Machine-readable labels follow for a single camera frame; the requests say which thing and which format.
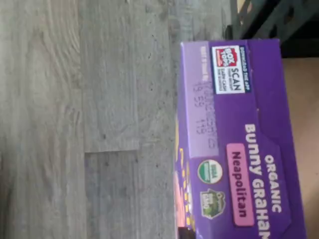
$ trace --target usda organic seal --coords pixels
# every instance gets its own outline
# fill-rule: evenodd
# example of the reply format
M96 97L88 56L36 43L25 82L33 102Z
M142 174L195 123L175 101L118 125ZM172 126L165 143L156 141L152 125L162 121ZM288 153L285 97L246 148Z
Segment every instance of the usda organic seal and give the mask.
M222 176L223 168L215 160L205 160L198 167L198 177L206 184L215 184Z

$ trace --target bunny grahams box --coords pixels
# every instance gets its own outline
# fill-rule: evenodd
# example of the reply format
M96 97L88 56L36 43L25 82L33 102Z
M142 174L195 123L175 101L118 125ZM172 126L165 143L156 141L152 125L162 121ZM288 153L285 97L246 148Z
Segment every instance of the bunny grahams box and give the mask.
M279 41L181 44L181 239L305 239Z

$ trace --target pink label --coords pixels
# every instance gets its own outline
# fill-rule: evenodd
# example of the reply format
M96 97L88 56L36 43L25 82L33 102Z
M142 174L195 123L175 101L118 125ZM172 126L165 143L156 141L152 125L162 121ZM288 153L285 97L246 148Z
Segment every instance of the pink label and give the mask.
M226 150L235 224L239 227L253 226L255 222L245 146L242 143L230 143Z

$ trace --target floor plank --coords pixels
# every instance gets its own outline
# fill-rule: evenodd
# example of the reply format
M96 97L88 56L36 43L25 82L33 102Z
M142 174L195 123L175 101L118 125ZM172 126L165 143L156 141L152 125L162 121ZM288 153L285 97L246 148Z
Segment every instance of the floor plank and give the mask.
M79 4L86 152L139 148L131 8L124 0Z
M140 149L86 155L88 237L172 239L173 81L167 3L131 2Z
M0 238L85 239L77 0L0 1Z

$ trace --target box tops logo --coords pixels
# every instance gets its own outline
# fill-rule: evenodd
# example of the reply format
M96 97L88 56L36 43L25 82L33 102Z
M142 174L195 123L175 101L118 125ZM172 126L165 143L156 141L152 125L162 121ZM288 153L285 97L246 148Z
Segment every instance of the box tops logo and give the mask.
M216 58L218 67L237 66L237 53L233 47L216 49Z

